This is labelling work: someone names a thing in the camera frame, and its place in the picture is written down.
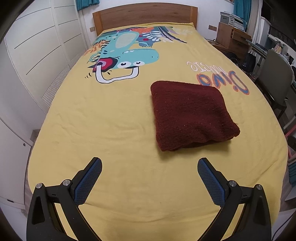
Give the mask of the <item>grey printer box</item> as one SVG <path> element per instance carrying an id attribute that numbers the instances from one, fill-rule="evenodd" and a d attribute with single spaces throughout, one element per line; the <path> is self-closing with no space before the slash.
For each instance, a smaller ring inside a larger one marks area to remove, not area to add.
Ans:
<path id="1" fill-rule="evenodd" d="M 220 22 L 244 30 L 244 22 L 240 17 L 225 11 L 220 12 Z"/>

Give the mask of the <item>white wardrobe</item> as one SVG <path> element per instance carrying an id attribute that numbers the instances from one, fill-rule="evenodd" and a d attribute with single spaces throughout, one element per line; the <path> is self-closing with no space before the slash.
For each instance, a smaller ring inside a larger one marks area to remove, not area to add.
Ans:
<path id="1" fill-rule="evenodd" d="M 100 101 L 121 90 L 147 93 L 147 73 L 163 66 L 164 47 L 154 45 L 154 63 L 104 73 L 96 64 L 103 45 L 85 45 L 75 1 L 32 2 L 4 37 L 3 53 L 34 106 L 23 112 L 27 123 L 39 131 L 33 145 L 20 144 L 26 160 L 21 184 L 34 191 L 38 183 L 58 185 L 83 169 L 100 151 Z"/>

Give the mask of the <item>teal curtain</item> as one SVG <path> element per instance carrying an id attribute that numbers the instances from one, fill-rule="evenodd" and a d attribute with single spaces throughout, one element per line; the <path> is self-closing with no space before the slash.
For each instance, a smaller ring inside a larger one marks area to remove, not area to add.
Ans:
<path id="1" fill-rule="evenodd" d="M 244 29 L 247 29 L 250 19 L 252 0 L 234 0 L 234 15 L 243 20 Z"/>

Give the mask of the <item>wooden drawer cabinet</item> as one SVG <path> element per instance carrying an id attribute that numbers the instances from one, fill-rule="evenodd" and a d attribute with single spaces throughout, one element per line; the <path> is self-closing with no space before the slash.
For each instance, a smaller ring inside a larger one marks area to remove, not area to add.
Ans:
<path id="1" fill-rule="evenodd" d="M 208 40 L 208 42 L 228 58 L 236 57 L 238 63 L 241 64 L 249 50 L 248 41 L 251 40 L 251 36 L 246 32 L 219 22 L 216 39 Z"/>

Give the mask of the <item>stacked teal folded cloths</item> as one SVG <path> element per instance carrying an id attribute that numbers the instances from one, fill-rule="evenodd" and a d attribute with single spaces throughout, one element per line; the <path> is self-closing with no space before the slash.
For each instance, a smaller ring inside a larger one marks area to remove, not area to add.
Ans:
<path id="1" fill-rule="evenodd" d="M 288 175 L 289 175 L 289 181 L 292 187 L 296 184 L 296 162 L 293 162 L 288 165 Z"/>

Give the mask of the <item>dark red knit sweater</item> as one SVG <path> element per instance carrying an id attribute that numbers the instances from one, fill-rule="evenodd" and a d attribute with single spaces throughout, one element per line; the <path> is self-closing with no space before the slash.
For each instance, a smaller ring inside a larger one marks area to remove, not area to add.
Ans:
<path id="1" fill-rule="evenodd" d="M 151 95 L 156 141 L 163 152 L 225 142 L 240 134 L 214 87 L 156 81 Z"/>

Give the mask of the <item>grey green chair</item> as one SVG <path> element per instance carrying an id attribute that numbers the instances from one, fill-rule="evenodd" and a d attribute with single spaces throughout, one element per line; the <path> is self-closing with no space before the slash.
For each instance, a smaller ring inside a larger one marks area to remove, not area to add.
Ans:
<path id="1" fill-rule="evenodd" d="M 272 110 L 278 109 L 279 120 L 287 109 L 285 98 L 292 85 L 294 72 L 284 56 L 274 50 L 267 52 L 259 77 L 255 85 L 267 97 Z"/>

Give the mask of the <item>wooden headboard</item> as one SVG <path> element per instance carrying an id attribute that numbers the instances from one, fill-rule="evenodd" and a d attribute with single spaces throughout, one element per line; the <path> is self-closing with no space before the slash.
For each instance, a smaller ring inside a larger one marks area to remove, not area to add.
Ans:
<path id="1" fill-rule="evenodd" d="M 136 3 L 116 6 L 92 14 L 97 35 L 104 30 L 148 23 L 193 23 L 198 8 L 174 3 Z"/>

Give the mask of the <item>yellow dino print bedsheet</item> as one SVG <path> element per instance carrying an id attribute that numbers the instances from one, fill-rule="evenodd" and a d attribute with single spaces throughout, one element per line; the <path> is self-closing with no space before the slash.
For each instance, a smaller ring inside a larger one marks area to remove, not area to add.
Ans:
<path id="1" fill-rule="evenodd" d="M 240 129 L 233 139 L 163 152 L 151 85 L 215 87 Z M 29 186 L 58 185 L 93 157 L 103 170 L 81 211 L 102 240 L 197 240 L 218 206 L 197 173 L 207 158 L 227 179 L 261 184 L 280 212 L 287 142 L 253 81 L 193 24 L 132 24 L 104 31 L 59 88 L 29 161 Z"/>

